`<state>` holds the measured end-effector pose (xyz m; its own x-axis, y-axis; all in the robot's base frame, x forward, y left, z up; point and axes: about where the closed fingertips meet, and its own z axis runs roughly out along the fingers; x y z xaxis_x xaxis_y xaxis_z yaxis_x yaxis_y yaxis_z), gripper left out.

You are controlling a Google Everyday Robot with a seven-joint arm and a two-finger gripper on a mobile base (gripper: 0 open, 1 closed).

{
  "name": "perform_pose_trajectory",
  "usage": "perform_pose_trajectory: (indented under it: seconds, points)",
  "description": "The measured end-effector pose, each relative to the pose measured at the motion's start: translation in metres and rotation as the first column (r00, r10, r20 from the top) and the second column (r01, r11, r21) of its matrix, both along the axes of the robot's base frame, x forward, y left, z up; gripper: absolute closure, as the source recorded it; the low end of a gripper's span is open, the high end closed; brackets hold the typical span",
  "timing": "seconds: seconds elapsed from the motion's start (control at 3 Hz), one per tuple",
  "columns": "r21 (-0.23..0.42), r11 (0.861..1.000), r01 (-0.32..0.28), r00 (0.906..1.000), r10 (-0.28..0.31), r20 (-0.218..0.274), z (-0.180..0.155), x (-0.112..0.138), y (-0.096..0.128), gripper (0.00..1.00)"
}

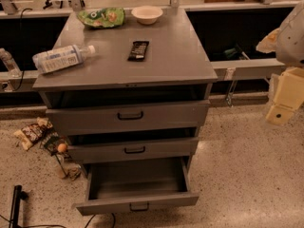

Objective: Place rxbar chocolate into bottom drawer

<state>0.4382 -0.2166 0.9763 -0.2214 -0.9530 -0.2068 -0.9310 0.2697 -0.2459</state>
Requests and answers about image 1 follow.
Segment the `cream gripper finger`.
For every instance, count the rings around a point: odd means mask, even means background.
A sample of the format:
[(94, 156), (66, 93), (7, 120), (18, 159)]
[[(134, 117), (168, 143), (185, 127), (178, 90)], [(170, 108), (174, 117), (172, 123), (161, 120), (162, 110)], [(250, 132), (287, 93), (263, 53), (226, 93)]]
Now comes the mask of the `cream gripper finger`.
[(280, 28), (276, 28), (266, 35), (256, 46), (256, 50), (262, 53), (276, 52), (277, 38)]
[(288, 108), (284, 108), (280, 105), (272, 105), (266, 114), (266, 121), (269, 124), (284, 125), (294, 115), (294, 112)]

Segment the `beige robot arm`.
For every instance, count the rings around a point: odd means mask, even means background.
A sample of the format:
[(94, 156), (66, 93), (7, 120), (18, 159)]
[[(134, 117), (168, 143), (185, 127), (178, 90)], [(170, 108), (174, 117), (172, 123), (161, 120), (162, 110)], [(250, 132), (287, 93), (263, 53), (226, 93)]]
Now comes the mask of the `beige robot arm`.
[(275, 81), (274, 96), (266, 114), (270, 124), (284, 125), (304, 103), (304, 1), (300, 1), (279, 28), (256, 46), (263, 53), (274, 52), (287, 69)]

